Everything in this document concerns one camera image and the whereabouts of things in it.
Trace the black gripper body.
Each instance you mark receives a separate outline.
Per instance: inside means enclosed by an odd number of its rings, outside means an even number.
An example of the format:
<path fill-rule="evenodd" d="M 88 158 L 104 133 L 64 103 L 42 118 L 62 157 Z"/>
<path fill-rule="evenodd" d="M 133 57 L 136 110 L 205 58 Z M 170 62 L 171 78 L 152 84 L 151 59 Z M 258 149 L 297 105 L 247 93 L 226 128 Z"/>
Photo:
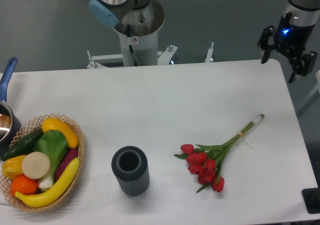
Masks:
<path fill-rule="evenodd" d="M 287 58 L 300 57 L 315 27 L 314 11 L 287 11 L 277 27 L 271 28 L 272 50 Z"/>

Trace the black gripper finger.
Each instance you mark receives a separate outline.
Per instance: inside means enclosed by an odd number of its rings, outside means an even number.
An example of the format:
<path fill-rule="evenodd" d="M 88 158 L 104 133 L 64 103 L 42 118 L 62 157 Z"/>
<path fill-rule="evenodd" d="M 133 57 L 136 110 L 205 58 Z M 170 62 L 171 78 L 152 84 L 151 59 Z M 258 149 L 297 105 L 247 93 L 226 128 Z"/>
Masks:
<path fill-rule="evenodd" d="M 265 64 L 271 55 L 271 52 L 276 48 L 275 44 L 269 44 L 269 39 L 276 34 L 276 28 L 273 25 L 266 27 L 257 42 L 257 46 L 261 48 L 262 59 L 261 64 Z"/>
<path fill-rule="evenodd" d="M 316 51 L 302 51 L 301 54 L 294 54 L 287 51 L 287 58 L 292 68 L 292 73 L 289 77 L 288 83 L 291 84 L 295 76 L 305 77 L 308 75 L 315 65 L 318 53 Z"/>

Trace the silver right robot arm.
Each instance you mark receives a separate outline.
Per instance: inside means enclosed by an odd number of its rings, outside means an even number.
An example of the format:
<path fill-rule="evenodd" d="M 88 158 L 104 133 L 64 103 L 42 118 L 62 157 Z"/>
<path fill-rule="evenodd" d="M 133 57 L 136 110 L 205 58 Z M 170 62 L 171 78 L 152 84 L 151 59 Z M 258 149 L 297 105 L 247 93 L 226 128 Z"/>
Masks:
<path fill-rule="evenodd" d="M 315 63 L 315 51 L 306 51 L 306 43 L 320 17 L 320 0 L 287 0 L 278 27 L 266 27 L 257 43 L 263 56 L 269 60 L 271 51 L 285 56 L 294 68 L 305 70 Z"/>

